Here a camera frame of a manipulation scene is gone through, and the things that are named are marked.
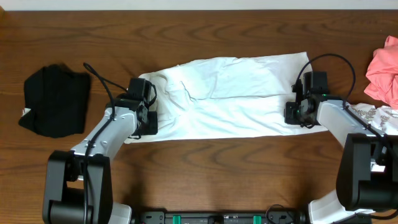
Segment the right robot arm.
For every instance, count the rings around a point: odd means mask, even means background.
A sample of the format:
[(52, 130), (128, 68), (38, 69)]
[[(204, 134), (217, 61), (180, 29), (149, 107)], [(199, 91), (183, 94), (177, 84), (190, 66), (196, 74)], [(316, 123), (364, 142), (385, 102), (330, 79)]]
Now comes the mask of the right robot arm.
[(338, 96), (325, 72), (307, 72), (292, 87), (284, 121), (323, 126), (343, 147), (336, 187), (308, 204), (307, 223), (370, 223), (397, 216), (397, 138), (372, 127)]

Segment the white printed t-shirt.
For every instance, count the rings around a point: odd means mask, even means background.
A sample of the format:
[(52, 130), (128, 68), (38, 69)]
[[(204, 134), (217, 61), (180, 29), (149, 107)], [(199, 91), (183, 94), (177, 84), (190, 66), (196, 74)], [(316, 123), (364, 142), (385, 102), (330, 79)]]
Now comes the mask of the white printed t-shirt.
[(155, 85), (158, 133), (139, 142), (322, 132), (289, 125), (284, 108), (307, 53), (194, 60), (141, 77)]

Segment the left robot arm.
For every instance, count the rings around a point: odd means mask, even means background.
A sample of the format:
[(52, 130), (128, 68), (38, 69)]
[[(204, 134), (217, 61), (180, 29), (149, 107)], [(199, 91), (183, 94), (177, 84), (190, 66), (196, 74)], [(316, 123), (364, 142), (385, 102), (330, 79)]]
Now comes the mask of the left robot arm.
[(69, 151), (53, 151), (47, 162), (42, 218), (49, 224), (132, 223), (132, 208), (113, 200), (111, 161), (128, 139), (158, 132), (150, 107), (157, 89), (133, 78), (112, 99), (92, 132)]

